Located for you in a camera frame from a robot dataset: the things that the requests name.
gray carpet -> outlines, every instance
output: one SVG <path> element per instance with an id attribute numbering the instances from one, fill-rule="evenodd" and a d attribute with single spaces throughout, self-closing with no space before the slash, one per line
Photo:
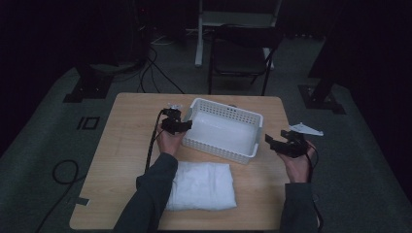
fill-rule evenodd
<path id="1" fill-rule="evenodd" d="M 195 37 L 185 45 L 153 45 L 156 64 L 185 93 L 207 93 L 208 44 L 204 65 L 194 67 Z M 397 183 L 373 135 L 353 102 L 350 92 L 339 85 L 332 89 L 346 115 L 328 110 L 308 110 L 297 85 L 316 85 L 307 79 L 322 42 L 305 39 L 284 40 L 275 53 L 275 69 L 266 95 L 283 100 L 290 124 L 300 122 L 325 132 L 324 137 L 308 136 L 318 148 L 320 163 L 313 178 L 319 195 L 319 209 L 325 219 L 323 232 L 412 232 L 412 207 Z M 99 66 L 112 70 L 112 67 Z M 156 69 L 144 79 L 147 92 L 179 93 Z M 0 232 L 34 232 L 43 217 L 65 191 L 67 185 L 52 178 L 55 164 L 74 159 L 79 176 L 87 173 L 105 122 L 116 95 L 136 92 L 138 75 L 116 76 L 104 100 L 84 100 L 64 104 L 78 80 L 75 70 L 61 77 L 45 97 L 36 113 L 0 160 Z M 216 82 L 214 94 L 259 95 L 262 79 L 253 86 L 248 81 L 228 79 Z M 78 129 L 82 117 L 100 117 L 97 127 Z M 69 181 L 73 166 L 62 166 L 57 174 Z M 77 197 L 83 182 L 75 183 L 51 213 L 41 232 L 74 232 L 69 220 L 74 210 L 71 198 Z"/>

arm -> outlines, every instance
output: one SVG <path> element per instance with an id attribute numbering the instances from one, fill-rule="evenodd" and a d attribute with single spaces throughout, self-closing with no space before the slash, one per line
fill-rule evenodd
<path id="1" fill-rule="evenodd" d="M 311 158 L 315 147 L 311 146 L 308 156 Z M 318 219 L 313 203 L 312 185 L 308 183 L 310 163 L 306 156 L 291 158 L 278 153 L 285 163 L 291 183 L 285 184 L 286 200 L 282 212 L 280 232 L 300 233 L 318 232 Z"/>
<path id="2" fill-rule="evenodd" d="M 171 135 L 158 127 L 157 145 L 160 157 L 152 167 L 137 178 L 137 190 L 127 203 L 114 232 L 156 232 L 160 217 L 169 199 L 172 182 L 178 169 L 174 157 L 185 133 Z"/>

dark background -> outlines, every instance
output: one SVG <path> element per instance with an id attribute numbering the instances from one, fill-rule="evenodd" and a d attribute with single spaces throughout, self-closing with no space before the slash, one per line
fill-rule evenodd
<path id="1" fill-rule="evenodd" d="M 224 6 L 205 2 L 211 10 L 242 11 L 248 6 L 247 1 L 227 1 Z M 265 12 L 273 3 L 264 4 L 253 11 Z M 54 82 L 79 59 L 112 65 L 141 59 L 144 39 L 150 37 L 141 26 L 155 26 L 184 42 L 185 28 L 197 25 L 197 7 L 190 0 L 2 1 L 1 154 Z M 410 199 L 411 14 L 408 1 L 287 0 L 278 21 L 290 38 L 326 38 L 310 77 L 351 90 Z"/>

stand base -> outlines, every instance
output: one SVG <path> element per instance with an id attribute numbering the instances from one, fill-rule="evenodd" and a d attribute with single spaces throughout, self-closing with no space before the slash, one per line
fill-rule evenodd
<path id="1" fill-rule="evenodd" d="M 333 97 L 332 93 L 330 93 L 323 102 L 314 101 L 312 97 L 312 93 L 315 89 L 314 86 L 310 85 L 298 85 L 297 86 L 300 91 L 300 95 L 303 98 L 303 102 L 307 109 L 321 109 L 321 110 L 332 110 L 334 114 L 337 115 L 346 115 L 345 110 L 343 109 L 342 105 L 338 104 Z"/>
<path id="2" fill-rule="evenodd" d="M 71 94 L 67 94 L 63 103 L 81 103 L 83 99 L 105 99 L 113 76 L 97 75 L 97 84 L 88 89 L 83 88 L 82 78 L 79 79 Z"/>

sleeve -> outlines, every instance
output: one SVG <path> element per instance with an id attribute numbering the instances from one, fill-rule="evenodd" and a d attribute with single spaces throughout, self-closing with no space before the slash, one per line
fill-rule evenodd
<path id="1" fill-rule="evenodd" d="M 280 232 L 318 232 L 317 212 L 309 183 L 287 183 Z"/>
<path id="2" fill-rule="evenodd" d="M 137 190 L 121 213 L 113 232 L 156 232 L 177 169 L 176 158 L 161 153 L 154 165 L 137 178 Z"/>

